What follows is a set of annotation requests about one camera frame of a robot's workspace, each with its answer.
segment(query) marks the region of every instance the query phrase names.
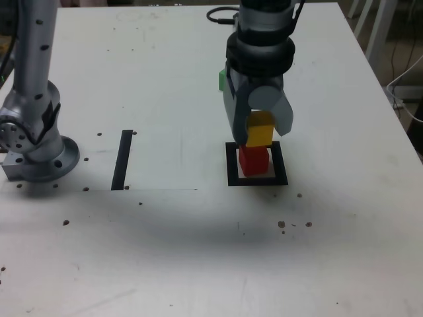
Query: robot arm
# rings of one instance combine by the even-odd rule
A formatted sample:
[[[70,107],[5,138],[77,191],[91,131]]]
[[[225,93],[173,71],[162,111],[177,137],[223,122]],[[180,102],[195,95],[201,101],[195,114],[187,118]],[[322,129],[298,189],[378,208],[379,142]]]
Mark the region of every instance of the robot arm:
[[[279,135],[291,131],[293,112],[284,93],[283,74],[290,69],[295,29],[305,0],[294,12],[294,0],[241,0],[236,31],[226,50],[223,89],[225,109],[233,138],[245,145],[247,119],[252,110],[272,114]]]
[[[13,87],[0,109],[0,143],[9,150],[9,180],[45,182],[79,160],[77,144],[59,134],[59,90],[48,80],[58,1],[16,0],[19,22]]]

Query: cube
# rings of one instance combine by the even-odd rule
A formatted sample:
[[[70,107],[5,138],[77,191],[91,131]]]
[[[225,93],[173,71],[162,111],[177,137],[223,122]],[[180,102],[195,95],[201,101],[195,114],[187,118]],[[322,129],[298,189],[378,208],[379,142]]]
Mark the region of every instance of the cube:
[[[247,147],[266,147],[272,144],[274,119],[269,111],[254,111],[247,121]]]
[[[239,147],[239,165],[245,177],[267,173],[269,153],[266,147]]]

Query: white table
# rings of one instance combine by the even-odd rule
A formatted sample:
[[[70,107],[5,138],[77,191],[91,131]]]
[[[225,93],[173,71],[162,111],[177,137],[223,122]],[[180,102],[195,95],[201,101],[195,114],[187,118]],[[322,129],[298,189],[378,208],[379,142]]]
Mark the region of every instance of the white table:
[[[59,10],[50,79],[81,161],[58,188],[1,174],[0,316],[421,316],[423,168],[338,5],[292,36],[282,188],[227,187],[231,26],[209,9]]]

